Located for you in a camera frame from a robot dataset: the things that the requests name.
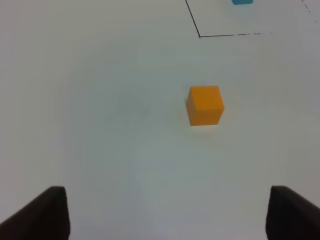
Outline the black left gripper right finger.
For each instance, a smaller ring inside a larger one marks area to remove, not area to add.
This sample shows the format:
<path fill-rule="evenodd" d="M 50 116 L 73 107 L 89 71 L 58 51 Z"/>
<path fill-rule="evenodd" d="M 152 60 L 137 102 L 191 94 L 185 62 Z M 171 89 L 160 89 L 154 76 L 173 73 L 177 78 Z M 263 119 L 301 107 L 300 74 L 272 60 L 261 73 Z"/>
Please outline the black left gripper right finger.
<path fill-rule="evenodd" d="M 320 208 L 286 186 L 272 186 L 265 232 L 269 240 L 319 240 Z"/>

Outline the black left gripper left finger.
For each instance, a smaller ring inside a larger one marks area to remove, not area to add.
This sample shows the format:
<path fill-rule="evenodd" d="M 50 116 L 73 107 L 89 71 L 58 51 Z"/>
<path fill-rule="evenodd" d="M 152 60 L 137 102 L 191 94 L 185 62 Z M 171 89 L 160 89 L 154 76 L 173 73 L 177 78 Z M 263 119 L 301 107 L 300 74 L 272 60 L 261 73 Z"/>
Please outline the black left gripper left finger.
<path fill-rule="evenodd" d="M 68 240 L 71 234 L 66 189 L 51 186 L 0 224 L 2 240 Z"/>

